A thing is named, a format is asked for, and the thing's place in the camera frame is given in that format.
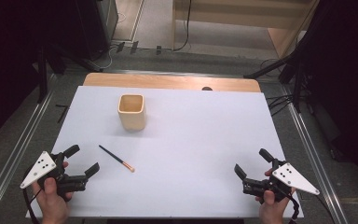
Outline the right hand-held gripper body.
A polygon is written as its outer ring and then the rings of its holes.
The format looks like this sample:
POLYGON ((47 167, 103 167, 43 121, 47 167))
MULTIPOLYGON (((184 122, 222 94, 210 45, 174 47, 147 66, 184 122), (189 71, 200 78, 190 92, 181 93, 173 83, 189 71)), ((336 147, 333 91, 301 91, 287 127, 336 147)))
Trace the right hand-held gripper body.
POLYGON ((268 179, 253 180, 242 174, 243 192, 257 197, 263 197, 266 190, 275 194, 275 201, 280 202, 291 196, 292 189, 299 189, 313 195, 319 195, 309 180, 304 177, 293 165, 286 161, 272 161, 272 173, 268 179))

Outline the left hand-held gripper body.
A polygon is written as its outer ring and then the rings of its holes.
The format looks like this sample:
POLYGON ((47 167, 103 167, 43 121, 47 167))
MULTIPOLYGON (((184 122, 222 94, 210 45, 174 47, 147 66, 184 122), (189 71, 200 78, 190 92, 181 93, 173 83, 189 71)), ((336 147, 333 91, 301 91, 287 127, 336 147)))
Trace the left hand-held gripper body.
POLYGON ((57 194, 62 198, 66 197, 68 192, 84 191, 90 178, 90 172, 83 175, 69 176, 65 173, 63 162, 75 154, 72 150, 65 150, 58 154, 50 154, 43 151, 30 171, 23 178, 20 188, 26 189, 32 183, 37 182, 42 189, 45 180, 52 177, 56 181, 57 194))

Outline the black pen with orange tip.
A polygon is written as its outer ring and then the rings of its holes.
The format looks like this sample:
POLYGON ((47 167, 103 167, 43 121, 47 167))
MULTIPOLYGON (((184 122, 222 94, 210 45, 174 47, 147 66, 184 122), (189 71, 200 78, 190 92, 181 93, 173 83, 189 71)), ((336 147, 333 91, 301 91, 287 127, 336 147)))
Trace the black pen with orange tip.
POLYGON ((123 166, 125 166, 127 169, 129 169, 132 173, 135 172, 135 169, 130 166, 128 163, 126 163, 125 161, 123 161, 121 158, 119 158, 117 155, 115 155, 114 153, 112 153, 111 151, 109 151, 107 148, 99 145, 99 148, 101 150, 103 150, 105 153, 107 153, 109 156, 111 156, 112 158, 114 158, 116 161, 118 161, 119 163, 121 163, 123 166))

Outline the square wooden pen holder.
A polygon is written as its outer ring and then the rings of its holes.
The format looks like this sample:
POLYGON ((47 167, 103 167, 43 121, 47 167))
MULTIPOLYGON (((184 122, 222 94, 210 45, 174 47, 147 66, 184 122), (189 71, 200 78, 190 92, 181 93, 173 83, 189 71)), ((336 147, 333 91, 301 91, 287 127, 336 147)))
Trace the square wooden pen holder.
POLYGON ((127 131, 141 131, 146 125, 145 98, 141 94, 121 95, 117 112, 127 131))

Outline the person's left hand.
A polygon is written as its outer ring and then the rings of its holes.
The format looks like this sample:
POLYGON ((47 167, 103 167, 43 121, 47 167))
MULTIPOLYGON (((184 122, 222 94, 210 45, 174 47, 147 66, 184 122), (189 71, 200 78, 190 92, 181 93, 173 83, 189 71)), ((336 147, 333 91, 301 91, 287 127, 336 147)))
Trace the person's left hand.
POLYGON ((42 224, 65 224, 70 214, 68 203, 57 194, 57 184, 49 177, 44 182, 44 188, 37 182, 32 184, 37 203, 42 211, 42 224))

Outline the person's right hand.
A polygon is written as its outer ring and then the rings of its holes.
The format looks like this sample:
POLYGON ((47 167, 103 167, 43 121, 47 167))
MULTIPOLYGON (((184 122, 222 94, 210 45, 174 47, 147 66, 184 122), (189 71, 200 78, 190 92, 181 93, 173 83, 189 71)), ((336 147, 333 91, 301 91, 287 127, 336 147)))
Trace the person's right hand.
POLYGON ((275 193, 266 190, 263 197, 255 197, 257 202, 263 201, 259 207, 259 218, 262 224, 283 224, 283 213, 289 204, 288 198, 275 201, 275 193))

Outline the white table mat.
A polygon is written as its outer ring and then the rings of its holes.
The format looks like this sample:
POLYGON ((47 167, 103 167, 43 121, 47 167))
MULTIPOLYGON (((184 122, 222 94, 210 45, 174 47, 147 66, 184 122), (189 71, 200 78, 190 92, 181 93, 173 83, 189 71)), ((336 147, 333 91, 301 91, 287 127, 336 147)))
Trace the white table mat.
POLYGON ((262 93, 140 89, 146 125, 128 132, 117 112, 126 88, 81 86, 52 152, 72 145, 67 174, 98 162, 99 172, 70 202, 74 217, 255 217, 258 203, 242 192, 238 164, 252 179, 270 168, 261 148, 284 157, 262 93), (99 148, 107 148, 129 169, 99 148))

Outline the black metal stand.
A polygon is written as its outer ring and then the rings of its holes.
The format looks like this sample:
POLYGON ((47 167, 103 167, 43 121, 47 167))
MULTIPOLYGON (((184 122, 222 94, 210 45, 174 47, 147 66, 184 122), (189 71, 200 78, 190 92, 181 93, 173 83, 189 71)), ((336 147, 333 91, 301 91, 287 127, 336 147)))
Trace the black metal stand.
POLYGON ((92 65, 80 57, 75 56, 74 53, 56 45, 56 44, 39 44, 37 49, 37 72, 39 75, 39 97, 37 102, 40 104, 48 94, 48 73, 47 64, 56 73, 62 74, 66 67, 64 65, 62 56, 69 58, 76 64, 91 72, 102 72, 102 68, 92 65))
POLYGON ((292 78, 295 79, 294 89, 291 94, 287 96, 289 103, 292 104, 297 113, 300 112, 299 102, 301 98, 301 88, 304 81, 304 64, 301 62, 301 53, 299 49, 295 49, 288 56, 285 56, 275 63, 272 63, 259 71, 250 75, 244 75, 244 78, 257 79, 266 75, 267 73, 282 67, 278 79, 283 84, 287 84, 292 78))

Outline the dark curtain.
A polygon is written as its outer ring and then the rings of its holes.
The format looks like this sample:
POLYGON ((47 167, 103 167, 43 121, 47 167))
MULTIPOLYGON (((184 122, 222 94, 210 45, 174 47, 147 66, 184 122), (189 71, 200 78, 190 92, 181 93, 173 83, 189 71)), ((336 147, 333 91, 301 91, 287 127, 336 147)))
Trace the dark curtain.
POLYGON ((0 129, 34 89, 46 95, 46 64, 65 70, 52 45, 62 2, 0 0, 0 129))
POLYGON ((331 144, 358 165, 358 0, 320 0, 304 40, 309 90, 335 128, 331 144))

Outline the wooden table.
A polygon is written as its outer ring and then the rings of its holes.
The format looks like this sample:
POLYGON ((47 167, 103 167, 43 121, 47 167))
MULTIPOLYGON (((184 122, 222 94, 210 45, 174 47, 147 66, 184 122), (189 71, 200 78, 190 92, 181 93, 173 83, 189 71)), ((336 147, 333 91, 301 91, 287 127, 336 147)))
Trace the wooden table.
POLYGON ((89 73, 86 75, 83 85, 169 90, 202 90, 210 88, 213 91, 261 92, 258 82, 253 79, 169 76, 156 74, 89 73))

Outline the black cabinet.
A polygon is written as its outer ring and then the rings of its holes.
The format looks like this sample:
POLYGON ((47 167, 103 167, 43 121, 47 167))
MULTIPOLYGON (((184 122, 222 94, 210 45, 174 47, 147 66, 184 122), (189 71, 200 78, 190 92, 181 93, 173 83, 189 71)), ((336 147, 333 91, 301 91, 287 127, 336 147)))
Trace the black cabinet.
POLYGON ((97 59, 108 51, 115 33, 118 13, 116 0, 75 0, 82 43, 76 49, 83 58, 97 59))

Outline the metal floor rail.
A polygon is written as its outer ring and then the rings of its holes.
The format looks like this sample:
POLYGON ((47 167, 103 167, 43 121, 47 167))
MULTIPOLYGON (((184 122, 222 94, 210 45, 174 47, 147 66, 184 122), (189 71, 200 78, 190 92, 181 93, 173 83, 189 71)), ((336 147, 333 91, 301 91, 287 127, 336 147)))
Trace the metal floor rail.
POLYGON ((45 98, 37 103, 36 91, 33 91, 0 130, 0 202, 46 111, 56 82, 56 74, 48 75, 45 98))
POLYGON ((296 125, 297 131, 300 135, 300 139, 308 155, 310 165, 315 173, 316 179, 319 184, 320 195, 324 198, 328 211, 335 224, 349 224, 345 213, 342 209, 336 191, 329 180, 327 172, 324 169, 323 163, 319 157, 319 154, 314 146, 308 129, 302 116, 296 111, 293 105, 289 106, 289 111, 296 125))

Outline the light wooden furniture frame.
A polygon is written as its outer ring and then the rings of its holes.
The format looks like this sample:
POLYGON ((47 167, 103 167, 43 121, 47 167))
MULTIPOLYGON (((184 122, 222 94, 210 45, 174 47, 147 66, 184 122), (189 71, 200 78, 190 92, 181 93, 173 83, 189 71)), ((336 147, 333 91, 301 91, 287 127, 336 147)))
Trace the light wooden furniture frame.
POLYGON ((307 31, 320 0, 172 0, 175 21, 264 27, 280 58, 288 56, 302 31, 307 31))

